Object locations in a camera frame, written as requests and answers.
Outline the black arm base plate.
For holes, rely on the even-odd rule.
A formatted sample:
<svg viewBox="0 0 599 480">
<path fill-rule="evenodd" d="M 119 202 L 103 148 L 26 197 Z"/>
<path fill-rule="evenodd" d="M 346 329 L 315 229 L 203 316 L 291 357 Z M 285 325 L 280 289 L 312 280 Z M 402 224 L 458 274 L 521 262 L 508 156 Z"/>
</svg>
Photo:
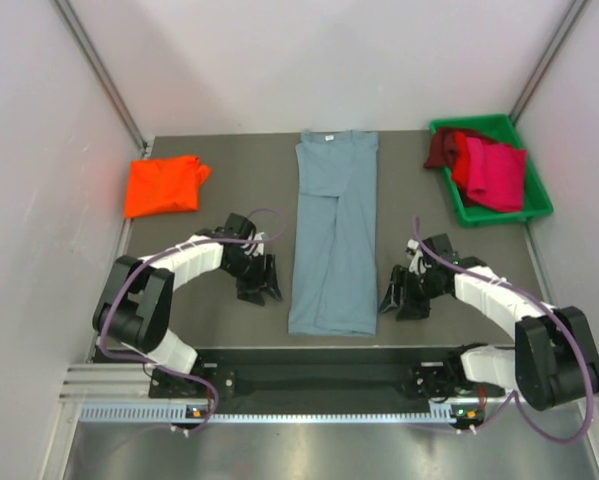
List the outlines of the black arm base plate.
<svg viewBox="0 0 599 480">
<path fill-rule="evenodd" d="M 245 398 L 255 393 L 381 392 L 400 398 L 441 402 L 453 397 L 494 395 L 492 385 L 459 383 L 439 364 L 406 363 L 210 363 L 192 374 L 213 384 L 222 399 Z"/>
</svg>

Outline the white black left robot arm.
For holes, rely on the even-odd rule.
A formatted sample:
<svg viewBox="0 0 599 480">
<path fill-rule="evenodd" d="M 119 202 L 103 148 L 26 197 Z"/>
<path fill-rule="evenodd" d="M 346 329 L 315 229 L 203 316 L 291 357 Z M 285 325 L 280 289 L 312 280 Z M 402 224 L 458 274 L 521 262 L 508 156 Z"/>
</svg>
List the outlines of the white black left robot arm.
<svg viewBox="0 0 599 480">
<path fill-rule="evenodd" d="M 265 251 L 274 240 L 248 216 L 232 213 L 222 226 L 202 229 L 150 256 L 117 258 L 93 315 L 99 348 L 107 357 L 148 362 L 171 374 L 184 396 L 205 387 L 198 352 L 170 329 L 174 293 L 198 277 L 221 270 L 235 279 L 237 298 L 280 301 L 276 258 Z"/>
</svg>

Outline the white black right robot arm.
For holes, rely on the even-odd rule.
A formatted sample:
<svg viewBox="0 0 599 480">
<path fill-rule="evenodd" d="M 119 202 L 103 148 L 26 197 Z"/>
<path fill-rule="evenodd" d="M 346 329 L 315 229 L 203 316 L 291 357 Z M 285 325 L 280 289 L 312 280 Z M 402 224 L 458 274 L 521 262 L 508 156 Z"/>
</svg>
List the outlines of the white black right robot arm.
<svg viewBox="0 0 599 480">
<path fill-rule="evenodd" d="M 409 240 L 408 266 L 395 265 L 380 313 L 429 317 L 450 296 L 475 308 L 513 340 L 511 348 L 473 343 L 412 368 L 415 392 L 430 400 L 471 394 L 481 384 L 518 392 L 538 411 L 599 393 L 599 354 L 585 314 L 534 302 L 480 259 L 461 257 L 445 234 Z"/>
</svg>

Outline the blue grey t shirt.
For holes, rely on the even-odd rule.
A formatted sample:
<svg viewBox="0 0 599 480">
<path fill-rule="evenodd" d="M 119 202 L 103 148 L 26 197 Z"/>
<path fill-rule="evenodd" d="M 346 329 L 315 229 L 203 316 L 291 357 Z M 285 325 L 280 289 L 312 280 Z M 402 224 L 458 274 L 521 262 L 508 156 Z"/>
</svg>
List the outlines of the blue grey t shirt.
<svg viewBox="0 0 599 480">
<path fill-rule="evenodd" d="M 288 330 L 293 335 L 373 336 L 379 136 L 304 132 Z"/>
</svg>

